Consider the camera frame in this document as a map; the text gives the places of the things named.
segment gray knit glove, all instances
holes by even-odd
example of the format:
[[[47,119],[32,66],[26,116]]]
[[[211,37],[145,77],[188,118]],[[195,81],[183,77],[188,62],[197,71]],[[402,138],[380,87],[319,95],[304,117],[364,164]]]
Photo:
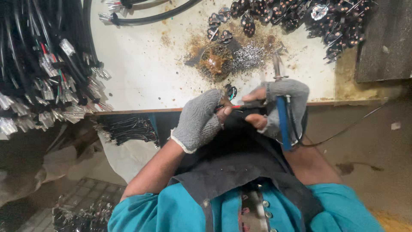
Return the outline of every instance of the gray knit glove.
[[[276,138],[280,131],[279,112],[276,107],[277,96],[290,95],[290,106],[293,111],[294,122],[296,125],[297,134],[302,136],[302,118],[306,110],[306,102],[309,96],[309,87],[302,82],[293,79],[283,79],[277,82],[265,82],[249,95],[243,97],[245,101],[249,100],[267,100],[267,124],[263,129],[258,132],[271,137]],[[289,131],[293,142],[296,142],[292,128]]]
[[[199,147],[209,143],[223,128],[223,122],[232,111],[227,106],[216,114],[214,109],[219,105],[224,92],[208,90],[202,95],[190,100],[183,107],[179,124],[171,132],[175,140],[186,153],[193,153]]]

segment person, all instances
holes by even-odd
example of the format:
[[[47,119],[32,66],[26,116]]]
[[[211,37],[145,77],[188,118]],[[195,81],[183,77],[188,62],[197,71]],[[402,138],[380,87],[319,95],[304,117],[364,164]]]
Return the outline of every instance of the person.
[[[282,152],[274,140],[278,95],[291,96],[302,134],[305,84],[267,82],[242,98],[266,100],[267,116],[234,111],[223,95],[209,90],[184,106],[171,139],[127,186],[108,231],[383,231],[315,148]]]

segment white workbench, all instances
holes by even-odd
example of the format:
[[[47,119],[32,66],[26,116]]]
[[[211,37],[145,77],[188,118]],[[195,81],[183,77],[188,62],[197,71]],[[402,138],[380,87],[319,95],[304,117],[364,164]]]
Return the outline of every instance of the white workbench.
[[[162,13],[185,1],[172,0],[161,4],[149,1],[141,4],[140,8],[144,9],[134,10],[133,15],[127,18]],[[208,79],[201,77],[196,68],[184,65],[196,40],[207,43],[208,17],[225,5],[230,7],[231,1],[222,0],[214,5],[214,1],[203,0],[173,19],[142,26],[117,27],[99,21],[98,12],[108,12],[108,8],[104,1],[93,0],[91,28],[96,52],[113,77],[103,81],[106,86],[104,93],[108,98],[106,102],[115,111],[180,108],[202,91],[222,88],[231,82],[238,89],[238,96],[232,103],[240,104],[241,97],[261,81],[273,80],[270,60],[263,70],[230,74],[226,80],[216,84],[210,84]],[[240,19],[230,19],[229,22],[238,26]],[[325,48],[321,39],[306,39],[308,32],[304,25],[289,35],[283,35],[279,26],[256,24],[257,33],[254,36],[273,34],[285,44],[289,51],[289,54],[282,56],[285,66],[289,67],[286,68],[286,75],[310,87],[309,102],[333,102],[335,63],[324,65]]]

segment pile of connectors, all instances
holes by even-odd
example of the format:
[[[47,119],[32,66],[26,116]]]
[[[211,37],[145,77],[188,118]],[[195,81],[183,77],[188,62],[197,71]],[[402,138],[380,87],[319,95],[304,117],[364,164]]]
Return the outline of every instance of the pile of connectors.
[[[113,204],[100,201],[89,209],[75,213],[57,205],[52,211],[53,226],[59,232],[105,232],[113,208]]]
[[[43,129],[55,120],[78,122],[105,88],[90,30],[91,1],[0,2],[0,129]]]
[[[101,115],[94,128],[105,136],[106,142],[117,146],[128,140],[154,142],[160,146],[158,136],[149,118],[139,114]]]
[[[209,19],[207,39],[229,43],[232,33],[218,27],[230,17],[240,18],[240,25],[246,36],[256,33],[255,23],[279,25],[287,32],[293,32],[303,23],[310,31],[308,38],[322,37],[327,49],[328,63],[336,61],[347,47],[353,47],[365,38],[362,34],[365,11],[372,0],[239,0],[231,7],[223,7]]]

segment dark cloth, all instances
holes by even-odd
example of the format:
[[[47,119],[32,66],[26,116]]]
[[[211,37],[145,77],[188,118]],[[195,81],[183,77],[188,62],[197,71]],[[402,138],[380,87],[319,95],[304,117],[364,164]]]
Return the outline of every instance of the dark cloth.
[[[294,176],[280,145],[257,133],[243,117],[229,117],[212,142],[187,154],[169,185],[183,185],[202,207],[206,232],[211,232],[210,200],[258,178],[270,180],[301,211],[303,231],[323,211],[320,201]]]

